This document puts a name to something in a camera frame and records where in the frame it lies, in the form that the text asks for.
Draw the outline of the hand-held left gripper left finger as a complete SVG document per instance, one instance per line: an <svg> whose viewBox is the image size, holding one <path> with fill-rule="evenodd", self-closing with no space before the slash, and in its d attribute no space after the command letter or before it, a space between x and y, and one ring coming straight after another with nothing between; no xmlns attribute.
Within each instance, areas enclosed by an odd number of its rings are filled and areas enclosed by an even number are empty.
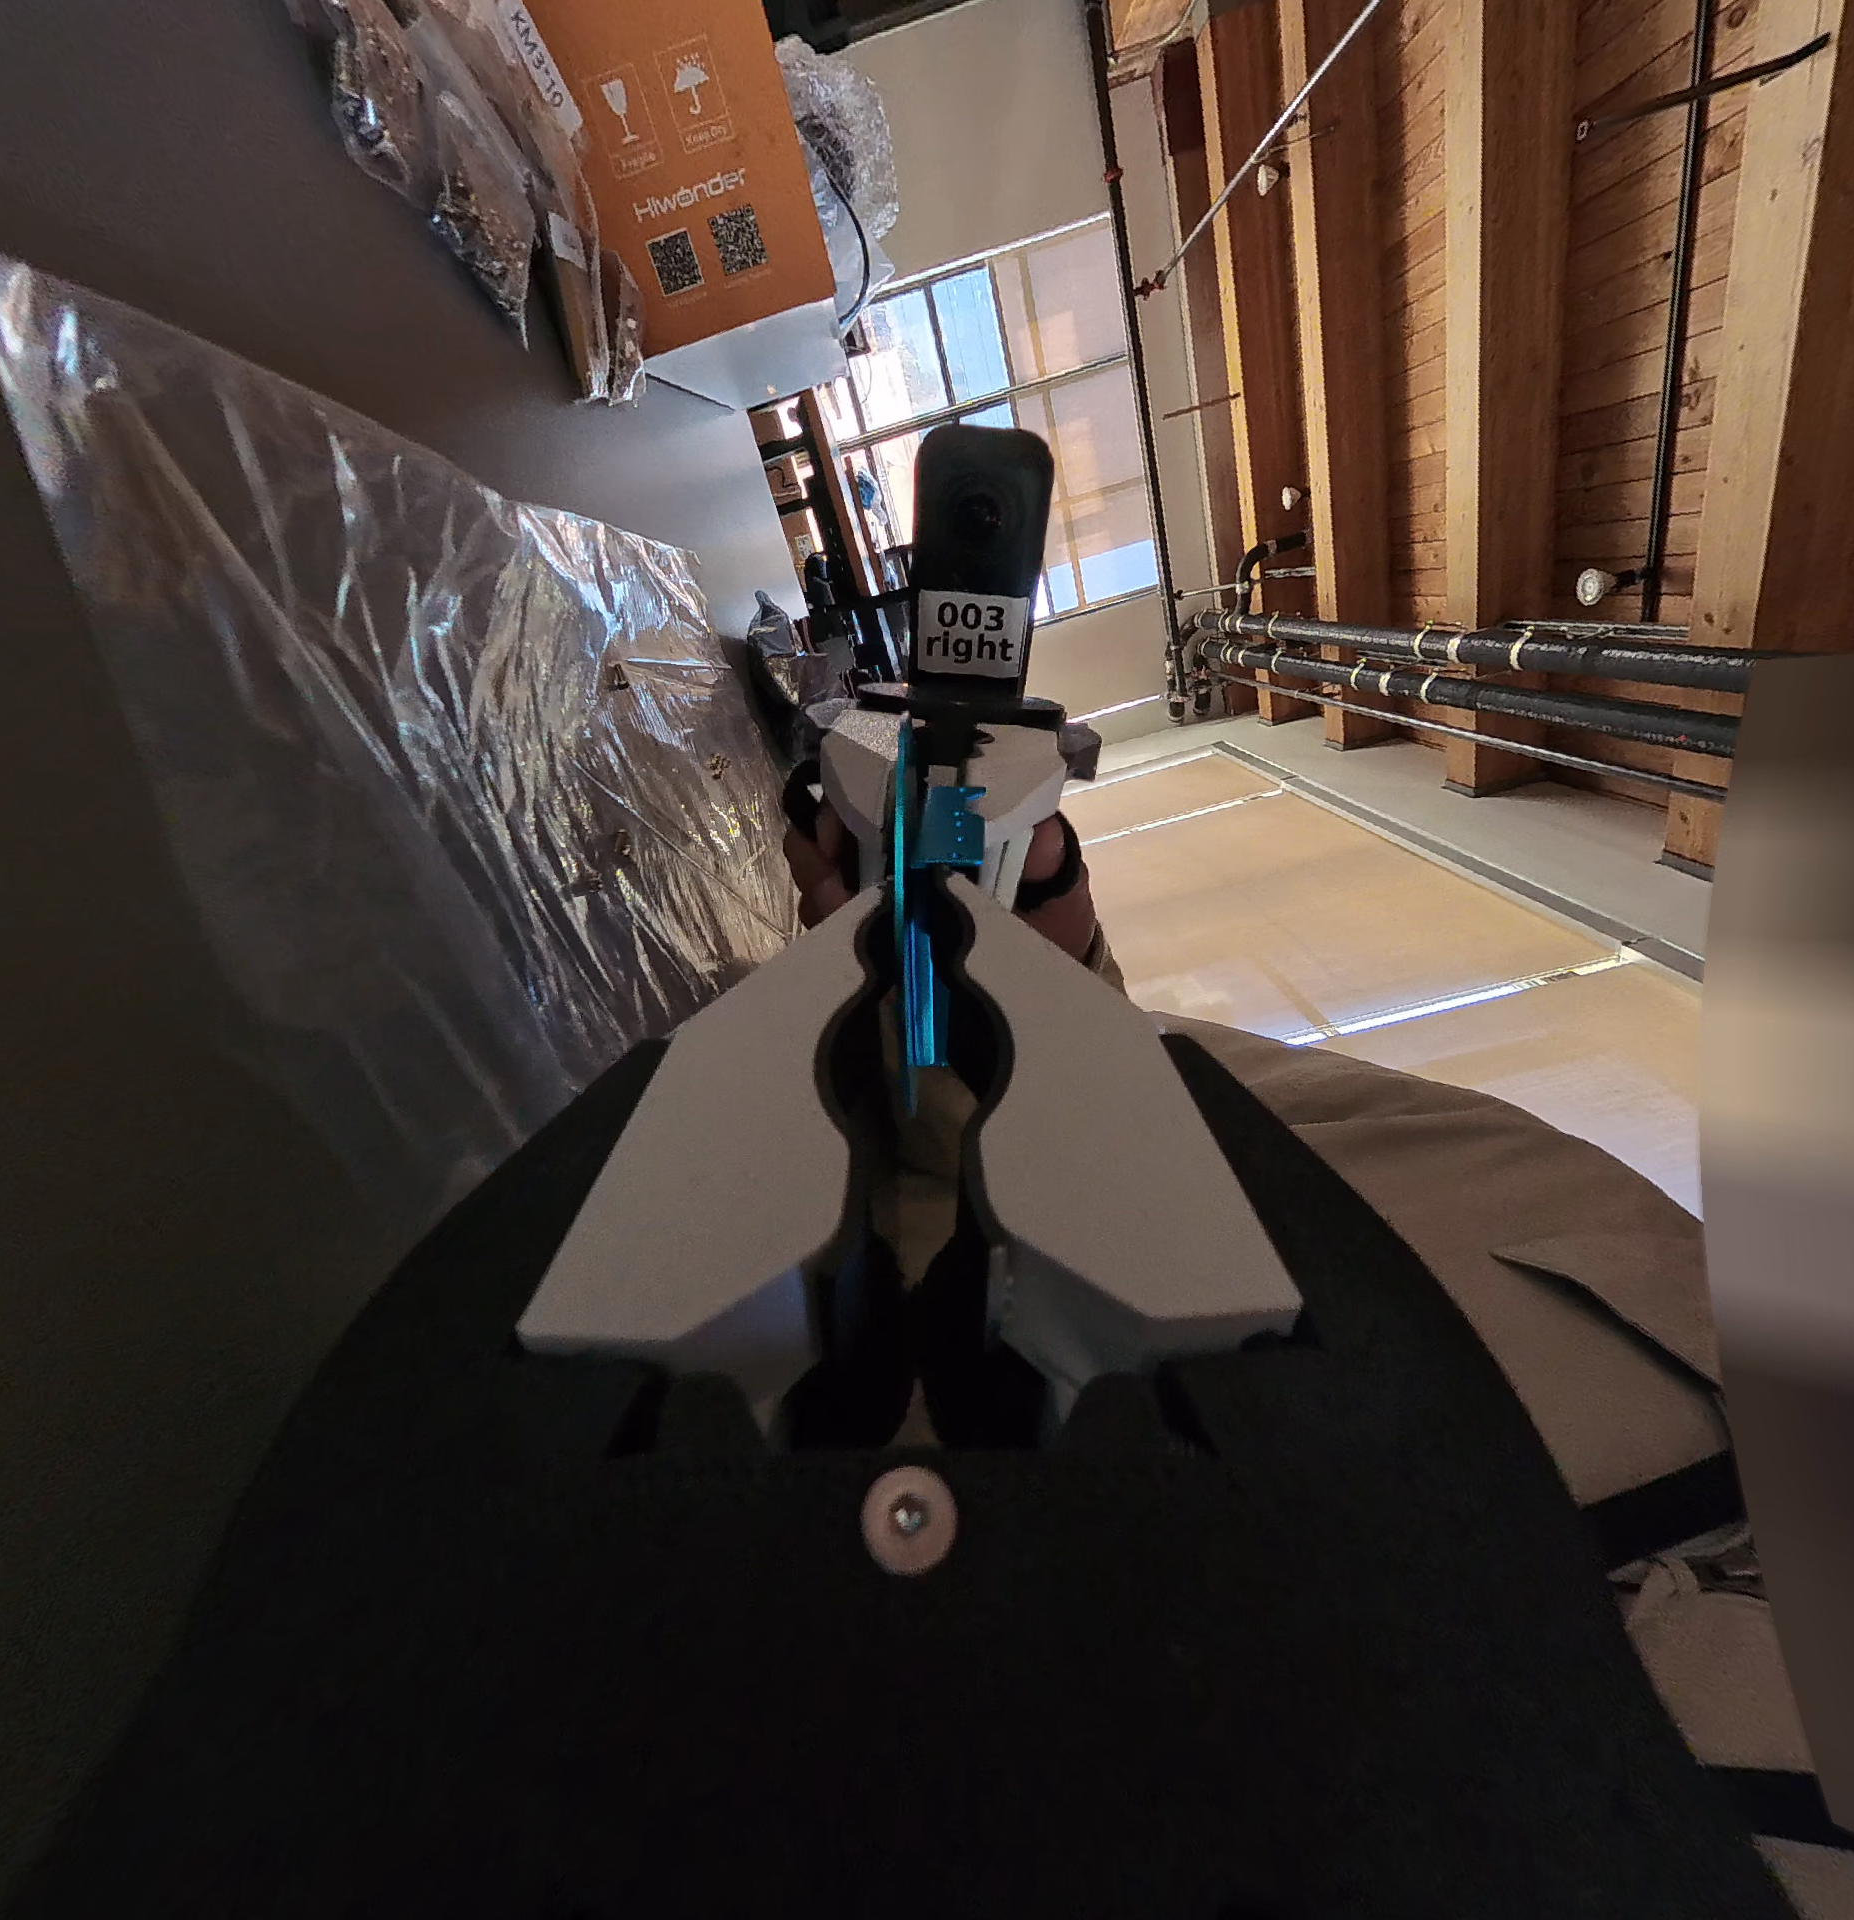
<svg viewBox="0 0 1854 1920"><path fill-rule="evenodd" d="M820 1361L853 1178L820 1068L885 905L860 893L674 1031L516 1323L532 1355L718 1376L758 1420Z"/></svg>

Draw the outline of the grid pane window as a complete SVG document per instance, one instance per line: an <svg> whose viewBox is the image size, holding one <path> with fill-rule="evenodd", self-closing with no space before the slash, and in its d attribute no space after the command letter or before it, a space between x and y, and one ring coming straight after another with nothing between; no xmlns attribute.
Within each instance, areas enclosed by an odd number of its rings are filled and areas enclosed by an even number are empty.
<svg viewBox="0 0 1854 1920"><path fill-rule="evenodd" d="M891 282L820 405L879 550L915 538L917 457L941 425L1039 437L1056 460L1035 620L1158 587L1126 293L1107 215Z"/></svg>

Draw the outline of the bubble wrap bag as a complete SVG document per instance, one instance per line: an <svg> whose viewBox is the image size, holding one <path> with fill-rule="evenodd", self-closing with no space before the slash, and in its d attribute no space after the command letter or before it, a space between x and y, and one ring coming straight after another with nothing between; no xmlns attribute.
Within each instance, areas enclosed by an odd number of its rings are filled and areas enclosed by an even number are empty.
<svg viewBox="0 0 1854 1920"><path fill-rule="evenodd" d="M887 112L876 86L843 58L796 35L773 50L837 280L837 328L847 333L895 277L881 247L901 211Z"/></svg>

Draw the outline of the black insulated pipe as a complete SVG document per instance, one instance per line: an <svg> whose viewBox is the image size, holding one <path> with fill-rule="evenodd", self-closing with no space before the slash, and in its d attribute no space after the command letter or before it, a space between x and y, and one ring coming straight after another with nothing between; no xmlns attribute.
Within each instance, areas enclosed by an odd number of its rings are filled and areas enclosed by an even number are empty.
<svg viewBox="0 0 1854 1920"><path fill-rule="evenodd" d="M1662 745L1707 757L1733 757L1741 726L1739 716L1523 688L1427 669L1382 669L1365 662L1313 659L1225 638L1200 640L1197 658L1237 680L1251 673L1271 673L1279 680L1299 683L1301 693L1318 693L1322 688L1371 693L1380 699L1514 717L1572 733L1597 733L1636 741L1637 745Z"/></svg>
<svg viewBox="0 0 1854 1920"><path fill-rule="evenodd" d="M1200 611L1188 630L1200 638L1248 640L1275 648L1302 643L1329 644L1367 659L1396 665L1480 666L1727 693L1747 691L1755 665L1779 658L1743 648L1717 652L1689 643L1654 643L1631 632L1621 633L1603 627L1582 633L1566 622L1517 622L1494 630L1378 630L1281 611Z"/></svg>

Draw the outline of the pile of small hardware bags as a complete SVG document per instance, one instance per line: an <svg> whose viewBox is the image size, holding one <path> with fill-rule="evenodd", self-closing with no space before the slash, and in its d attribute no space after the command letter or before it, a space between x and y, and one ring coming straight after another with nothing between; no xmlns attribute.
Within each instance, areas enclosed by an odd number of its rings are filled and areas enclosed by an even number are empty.
<svg viewBox="0 0 1854 1920"><path fill-rule="evenodd" d="M583 405L645 396L645 304L604 240L548 5L287 3L356 166L425 215L508 328L546 289Z"/></svg>

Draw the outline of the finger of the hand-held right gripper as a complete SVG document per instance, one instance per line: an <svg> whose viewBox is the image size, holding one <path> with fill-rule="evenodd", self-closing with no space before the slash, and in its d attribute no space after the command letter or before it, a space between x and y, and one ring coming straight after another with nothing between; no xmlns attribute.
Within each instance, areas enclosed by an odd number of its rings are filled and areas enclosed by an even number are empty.
<svg viewBox="0 0 1854 1920"><path fill-rule="evenodd" d="M1015 909L1035 829L1057 812L1063 784L1057 741L975 741L960 763L954 866L1003 909Z"/></svg>
<svg viewBox="0 0 1854 1920"><path fill-rule="evenodd" d="M856 851L854 893L891 877L895 784L906 743L903 716L841 716L822 738L822 790Z"/></svg>

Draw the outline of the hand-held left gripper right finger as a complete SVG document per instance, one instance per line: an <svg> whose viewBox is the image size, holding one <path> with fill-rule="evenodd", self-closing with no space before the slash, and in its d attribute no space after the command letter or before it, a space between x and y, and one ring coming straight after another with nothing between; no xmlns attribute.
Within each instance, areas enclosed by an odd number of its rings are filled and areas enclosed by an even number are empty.
<svg viewBox="0 0 1854 1920"><path fill-rule="evenodd" d="M1099 1378L1292 1337L1302 1301L1154 1018L964 878L954 984L996 1072L962 1146L982 1333L1063 1420Z"/></svg>

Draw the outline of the blue round metal plate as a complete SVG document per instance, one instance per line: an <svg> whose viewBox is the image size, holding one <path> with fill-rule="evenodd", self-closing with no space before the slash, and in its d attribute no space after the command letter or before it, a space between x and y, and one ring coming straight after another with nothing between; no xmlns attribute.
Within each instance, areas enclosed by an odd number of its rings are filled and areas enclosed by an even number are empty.
<svg viewBox="0 0 1854 1920"><path fill-rule="evenodd" d="M918 1114L926 1072L948 1067L950 1019L950 998L941 981L935 932L931 924L931 899L927 881L917 877L915 864L923 806L915 738L917 725L909 716L903 716L891 774L890 896L897 1088L899 1104L909 1120Z"/></svg>

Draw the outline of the crumpled dark plastic bag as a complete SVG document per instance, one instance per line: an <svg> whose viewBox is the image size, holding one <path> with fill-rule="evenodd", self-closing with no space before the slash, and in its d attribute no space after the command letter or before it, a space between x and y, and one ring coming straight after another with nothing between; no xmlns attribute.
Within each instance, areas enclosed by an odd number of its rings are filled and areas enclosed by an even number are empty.
<svg viewBox="0 0 1854 1920"><path fill-rule="evenodd" d="M788 611L762 590L747 632L747 680L773 733L791 733L809 709L837 698L831 655L811 652Z"/></svg>

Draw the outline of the orange cardboard box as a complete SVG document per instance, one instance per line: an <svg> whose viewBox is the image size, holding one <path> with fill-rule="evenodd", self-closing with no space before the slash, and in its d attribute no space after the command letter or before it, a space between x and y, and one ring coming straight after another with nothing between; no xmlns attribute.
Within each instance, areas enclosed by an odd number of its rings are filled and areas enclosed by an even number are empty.
<svg viewBox="0 0 1854 1920"><path fill-rule="evenodd" d="M497 21L567 132L650 371L748 411L846 371L827 254L759 3L508 3Z"/></svg>

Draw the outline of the person's right hand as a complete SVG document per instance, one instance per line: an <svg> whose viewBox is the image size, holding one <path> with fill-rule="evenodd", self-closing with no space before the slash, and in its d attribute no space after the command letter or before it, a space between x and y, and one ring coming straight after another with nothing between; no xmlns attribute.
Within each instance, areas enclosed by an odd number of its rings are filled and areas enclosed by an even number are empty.
<svg viewBox="0 0 1854 1920"><path fill-rule="evenodd" d="M816 928L858 892L858 846L820 787L816 760L794 763L784 806L784 851L800 892L800 924ZM1063 814L1035 828L1014 911L1090 973L1114 989L1126 986L1098 917L1080 834Z"/></svg>

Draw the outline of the clear plastic bag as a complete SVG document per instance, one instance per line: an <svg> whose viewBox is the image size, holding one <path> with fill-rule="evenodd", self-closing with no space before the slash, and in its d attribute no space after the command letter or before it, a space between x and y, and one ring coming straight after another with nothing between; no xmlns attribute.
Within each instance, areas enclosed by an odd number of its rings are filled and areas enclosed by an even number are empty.
<svg viewBox="0 0 1854 1920"><path fill-rule="evenodd" d="M380 1211L416 1232L794 935L694 555L5 254L0 397L241 1048Z"/></svg>

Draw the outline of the blue perforated mounting bracket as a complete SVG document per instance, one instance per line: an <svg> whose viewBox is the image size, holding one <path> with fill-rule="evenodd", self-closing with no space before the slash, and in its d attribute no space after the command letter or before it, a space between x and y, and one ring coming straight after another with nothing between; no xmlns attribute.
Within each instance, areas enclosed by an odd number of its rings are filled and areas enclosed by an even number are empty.
<svg viewBox="0 0 1854 1920"><path fill-rule="evenodd" d="M931 873L977 873L985 864L985 822L974 811L985 793L967 786L920 787L897 798L895 828L895 950L899 958L899 1043L908 1101L917 1078L950 1063L950 986L931 928Z"/></svg>

